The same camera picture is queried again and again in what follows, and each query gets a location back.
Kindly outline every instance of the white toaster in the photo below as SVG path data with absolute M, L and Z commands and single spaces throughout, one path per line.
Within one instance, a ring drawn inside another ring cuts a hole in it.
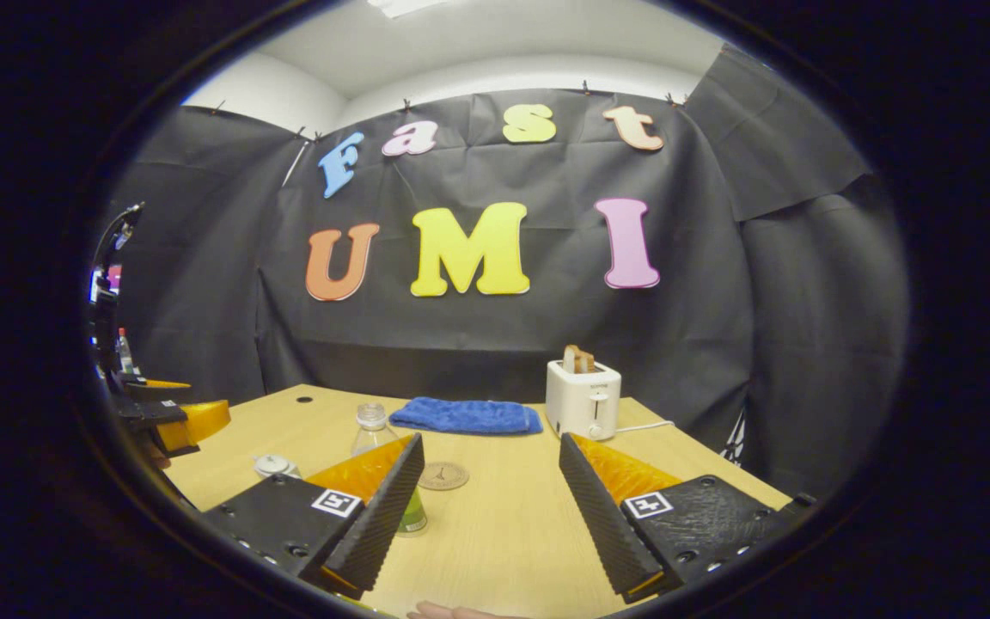
M 562 361 L 549 361 L 545 413 L 557 436 L 563 432 L 594 440 L 614 436 L 621 375 L 598 362 L 594 368 L 593 372 L 570 373 Z

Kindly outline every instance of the white wall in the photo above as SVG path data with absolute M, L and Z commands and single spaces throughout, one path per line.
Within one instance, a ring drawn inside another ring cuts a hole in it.
M 258 118 L 313 136 L 327 133 L 346 98 L 303 70 L 271 56 L 251 52 L 225 68 L 181 103 L 216 108 Z
M 412 104 L 457 95 L 519 88 L 582 88 L 644 95 L 657 99 L 671 93 L 676 101 L 692 93 L 699 75 L 659 65 L 601 56 L 511 56 L 434 70 L 359 95 L 343 108 L 334 128 Z

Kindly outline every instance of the small white container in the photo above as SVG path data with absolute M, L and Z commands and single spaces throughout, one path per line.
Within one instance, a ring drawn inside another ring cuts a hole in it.
M 563 361 L 549 361 L 545 413 L 557 436 L 573 432 L 605 440 L 617 431 L 621 375 L 597 361 L 594 368 L 593 372 L 570 373 L 563 369 Z
M 282 458 L 282 456 L 272 454 L 259 456 L 254 459 L 254 473 L 258 473 L 259 477 L 263 479 L 277 473 L 302 479 L 300 477 L 300 471 L 297 470 L 294 463 L 288 461 L 286 458 Z

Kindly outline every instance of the blue letter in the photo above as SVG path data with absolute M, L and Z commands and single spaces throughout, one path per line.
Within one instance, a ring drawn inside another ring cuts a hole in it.
M 352 136 L 342 140 L 342 144 L 334 146 L 331 152 L 319 160 L 319 166 L 323 168 L 323 174 L 327 177 L 327 190 L 323 192 L 325 199 L 329 199 L 334 192 L 339 191 L 343 185 L 353 179 L 352 169 L 347 169 L 346 166 L 358 163 L 358 149 L 354 146 L 364 139 L 365 136 L 361 131 L 354 131 Z

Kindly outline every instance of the foam letter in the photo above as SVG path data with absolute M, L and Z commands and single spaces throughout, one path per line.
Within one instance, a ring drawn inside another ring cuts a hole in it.
M 369 245 L 373 235 L 381 231 L 377 224 L 358 224 L 350 228 L 350 266 L 342 279 L 331 279 L 327 268 L 331 264 L 331 251 L 334 242 L 342 238 L 338 230 L 320 230 L 308 239 L 311 250 L 308 252 L 308 270 L 303 278 L 303 285 L 315 301 L 342 301 L 357 292 L 365 279 L 365 263 L 369 259 Z
M 346 166 L 358 163 L 358 149 L 355 145 L 360 144 L 364 139 L 365 136 L 361 131 L 354 131 L 349 138 L 342 140 L 342 144 L 334 146 L 331 152 L 319 160 L 323 175 L 327 177 L 327 190 L 323 192 L 325 199 L 334 196 L 334 192 L 339 191 L 343 185 L 353 179 L 352 169 Z
M 484 261 L 484 274 L 476 279 L 476 290 L 483 294 L 522 294 L 529 290 L 518 247 L 518 224 L 525 216 L 525 205 L 500 201 L 485 208 L 472 235 L 464 236 L 448 208 L 417 212 L 412 223 L 421 234 L 419 275 L 412 282 L 412 294 L 445 294 L 448 286 L 441 279 L 441 263 L 449 279 L 453 279 L 456 292 L 463 294 L 472 283 L 480 259 Z
M 609 287 L 652 287 L 659 283 L 659 271 L 648 263 L 644 224 L 640 222 L 648 205 L 636 199 L 603 199 L 594 204 L 609 227 Z
M 401 156 L 404 153 L 423 154 L 433 148 L 433 134 L 437 131 L 437 122 L 421 120 L 401 126 L 392 132 L 391 138 L 381 147 L 381 153 L 386 156 Z
M 621 106 L 612 110 L 606 110 L 602 116 L 609 118 L 617 125 L 617 134 L 625 144 L 634 149 L 643 151 L 657 151 L 663 148 L 663 138 L 649 136 L 645 133 L 644 125 L 651 125 L 651 117 L 648 114 L 636 113 L 635 109 L 629 106 Z
M 506 126 L 503 134 L 511 142 L 546 142 L 557 134 L 557 126 L 551 120 L 553 110 L 538 105 L 522 103 L 510 106 L 503 113 Z

